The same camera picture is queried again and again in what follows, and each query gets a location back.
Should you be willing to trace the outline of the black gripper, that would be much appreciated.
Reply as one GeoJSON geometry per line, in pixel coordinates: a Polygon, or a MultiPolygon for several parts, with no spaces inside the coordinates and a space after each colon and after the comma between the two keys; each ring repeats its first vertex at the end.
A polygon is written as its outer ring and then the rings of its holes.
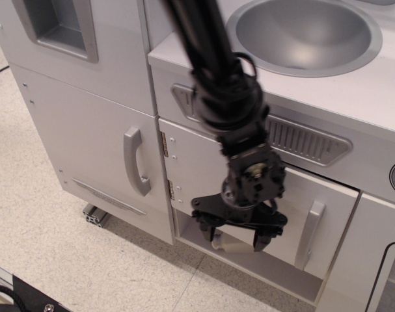
{"type": "Polygon", "coordinates": [[[282,235],[288,219],[277,211],[277,204],[271,200],[248,206],[233,206],[220,194],[203,196],[191,200],[192,217],[206,241],[212,241],[216,228],[224,225],[235,226],[254,231],[254,252],[262,252],[272,238],[282,235]]]}

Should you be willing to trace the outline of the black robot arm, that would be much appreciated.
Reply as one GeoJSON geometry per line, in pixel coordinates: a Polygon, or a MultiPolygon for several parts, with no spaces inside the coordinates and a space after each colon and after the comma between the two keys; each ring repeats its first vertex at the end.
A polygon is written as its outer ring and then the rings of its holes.
{"type": "Polygon", "coordinates": [[[193,67],[197,118],[228,161],[220,193],[194,198],[193,216],[207,241],[224,225],[253,230],[253,250],[261,252],[288,220],[277,210],[286,172],[268,142],[269,107],[257,76],[243,71],[241,63],[249,56],[232,50],[215,1],[165,1],[163,6],[193,67]]]}

